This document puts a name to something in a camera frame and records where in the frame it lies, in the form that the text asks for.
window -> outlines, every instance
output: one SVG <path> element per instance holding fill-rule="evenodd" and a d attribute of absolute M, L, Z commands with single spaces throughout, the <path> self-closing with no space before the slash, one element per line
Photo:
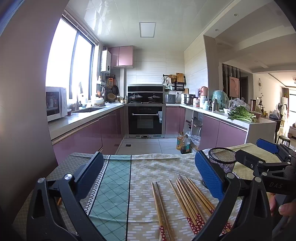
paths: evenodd
<path fill-rule="evenodd" d="M 94 44 L 62 17 L 52 40 L 46 71 L 46 86 L 64 87 L 68 103 L 82 103 L 91 95 Z"/>

finger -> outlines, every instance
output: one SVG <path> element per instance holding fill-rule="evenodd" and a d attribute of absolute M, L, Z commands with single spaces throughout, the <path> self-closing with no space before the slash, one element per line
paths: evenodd
<path fill-rule="evenodd" d="M 293 216 L 296 214 L 296 202 L 283 204 L 279 207 L 279 213 L 282 216 Z"/>

cabinet handle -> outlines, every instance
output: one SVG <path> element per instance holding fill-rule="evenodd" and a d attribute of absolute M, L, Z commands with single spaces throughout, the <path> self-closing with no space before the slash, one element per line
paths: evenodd
<path fill-rule="evenodd" d="M 132 114 L 132 115 L 158 115 L 158 114 Z"/>

human hand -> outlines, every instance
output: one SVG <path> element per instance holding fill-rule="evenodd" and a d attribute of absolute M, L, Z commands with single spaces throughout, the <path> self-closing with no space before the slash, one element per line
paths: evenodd
<path fill-rule="evenodd" d="M 271 216 L 274 215 L 275 207 L 276 207 L 276 196 L 272 193 L 269 198 L 269 207 Z M 279 206 L 279 213 L 282 216 L 293 216 L 296 214 L 296 202 L 285 203 Z"/>

thermos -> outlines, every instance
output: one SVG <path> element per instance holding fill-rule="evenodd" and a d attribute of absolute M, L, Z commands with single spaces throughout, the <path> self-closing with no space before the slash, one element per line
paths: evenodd
<path fill-rule="evenodd" d="M 212 111 L 219 111 L 219 103 L 218 103 L 217 99 L 213 99 Z"/>

